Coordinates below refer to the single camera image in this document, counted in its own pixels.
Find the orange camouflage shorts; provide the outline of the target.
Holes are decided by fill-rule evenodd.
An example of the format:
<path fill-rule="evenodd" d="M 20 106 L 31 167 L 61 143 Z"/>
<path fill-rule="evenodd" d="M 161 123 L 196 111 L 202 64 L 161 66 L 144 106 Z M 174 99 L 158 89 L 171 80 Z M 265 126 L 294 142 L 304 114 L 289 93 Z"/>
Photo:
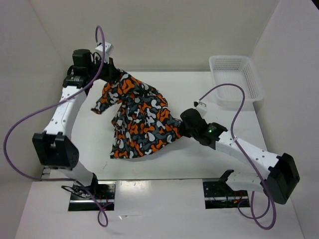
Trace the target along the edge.
<path fill-rule="evenodd" d="M 101 115 L 113 105 L 119 105 L 111 121 L 113 159 L 151 155 L 182 137 L 181 120 L 171 114 L 166 98 L 126 71 L 118 70 L 110 78 L 91 110 Z"/>

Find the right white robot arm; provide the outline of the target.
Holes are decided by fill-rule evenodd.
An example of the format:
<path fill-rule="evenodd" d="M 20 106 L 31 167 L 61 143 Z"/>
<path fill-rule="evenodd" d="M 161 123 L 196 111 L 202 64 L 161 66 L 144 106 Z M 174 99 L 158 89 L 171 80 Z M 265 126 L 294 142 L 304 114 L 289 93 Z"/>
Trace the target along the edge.
<path fill-rule="evenodd" d="M 277 204 L 287 202 L 300 181 L 291 155 L 267 152 L 233 136 L 224 126 L 215 122 L 207 123 L 196 109 L 187 109 L 180 117 L 187 136 L 257 169 L 257 172 L 249 174 L 226 170 L 218 184 L 222 195 L 229 196 L 234 191 L 246 190 L 265 193 Z"/>

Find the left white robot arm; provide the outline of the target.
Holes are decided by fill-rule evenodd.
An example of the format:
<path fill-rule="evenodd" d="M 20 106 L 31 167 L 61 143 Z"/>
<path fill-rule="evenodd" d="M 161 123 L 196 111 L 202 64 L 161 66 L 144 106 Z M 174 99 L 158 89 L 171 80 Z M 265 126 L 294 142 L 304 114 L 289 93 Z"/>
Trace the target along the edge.
<path fill-rule="evenodd" d="M 67 179 L 74 180 L 71 193 L 81 191 L 88 199 L 99 195 L 97 176 L 79 161 L 79 150 L 71 140 L 71 133 L 82 104 L 85 102 L 93 82 L 106 80 L 114 72 L 109 57 L 110 48 L 98 46 L 95 52 L 88 49 L 74 50 L 73 64 L 62 83 L 62 95 L 56 110 L 43 132 L 32 137 L 41 165 L 58 170 Z"/>

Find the white plastic basket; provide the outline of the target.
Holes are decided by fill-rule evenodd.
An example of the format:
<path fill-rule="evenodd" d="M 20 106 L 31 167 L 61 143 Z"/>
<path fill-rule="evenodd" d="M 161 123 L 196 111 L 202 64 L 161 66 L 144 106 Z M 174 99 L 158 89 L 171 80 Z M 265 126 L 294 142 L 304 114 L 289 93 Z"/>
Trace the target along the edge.
<path fill-rule="evenodd" d="M 239 55 L 211 56 L 209 66 L 213 84 L 226 84 L 215 90 L 216 101 L 220 106 L 237 109 L 242 102 L 241 91 L 230 84 L 243 89 L 246 104 L 263 100 L 265 93 L 251 58 Z"/>

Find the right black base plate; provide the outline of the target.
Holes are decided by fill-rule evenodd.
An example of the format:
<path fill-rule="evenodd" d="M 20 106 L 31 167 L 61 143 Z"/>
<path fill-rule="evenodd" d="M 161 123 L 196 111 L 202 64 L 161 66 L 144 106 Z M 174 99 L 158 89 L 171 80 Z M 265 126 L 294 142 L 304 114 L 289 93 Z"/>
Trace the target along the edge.
<path fill-rule="evenodd" d="M 250 207 L 248 192 L 245 190 L 233 191 L 217 180 L 203 181 L 202 184 L 206 209 Z"/>

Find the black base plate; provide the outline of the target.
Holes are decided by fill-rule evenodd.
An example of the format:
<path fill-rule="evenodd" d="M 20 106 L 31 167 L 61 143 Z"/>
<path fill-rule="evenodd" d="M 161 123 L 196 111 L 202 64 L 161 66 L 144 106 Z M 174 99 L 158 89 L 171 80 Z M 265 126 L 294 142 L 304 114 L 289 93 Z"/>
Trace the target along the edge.
<path fill-rule="evenodd" d="M 72 186 L 61 186 L 61 188 L 71 193 L 68 211 L 78 212 L 99 210 L 98 206 L 94 203 L 89 194 L 77 184 L 73 184 Z M 94 198 L 105 211 L 113 211 L 115 206 L 115 189 L 116 182 L 110 181 L 98 184 L 95 192 L 93 192 L 92 189 L 90 189 L 90 192 L 94 195 Z"/>
<path fill-rule="evenodd" d="M 248 192 L 245 190 L 233 191 L 217 180 L 203 181 L 202 184 L 206 209 L 250 207 Z"/>

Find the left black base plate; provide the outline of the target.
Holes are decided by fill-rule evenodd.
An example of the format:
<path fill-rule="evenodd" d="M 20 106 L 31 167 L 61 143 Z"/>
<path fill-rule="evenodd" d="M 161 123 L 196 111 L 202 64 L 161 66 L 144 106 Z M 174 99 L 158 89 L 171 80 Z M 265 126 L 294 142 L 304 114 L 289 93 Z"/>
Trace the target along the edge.
<path fill-rule="evenodd" d="M 72 186 L 61 186 L 61 188 L 71 193 L 68 211 L 78 212 L 99 210 L 98 206 L 94 203 L 89 194 L 77 184 L 73 184 Z M 113 211 L 115 206 L 115 189 L 116 182 L 110 181 L 98 184 L 95 192 L 93 192 L 92 189 L 90 189 L 90 192 L 94 195 L 94 198 L 105 211 Z"/>

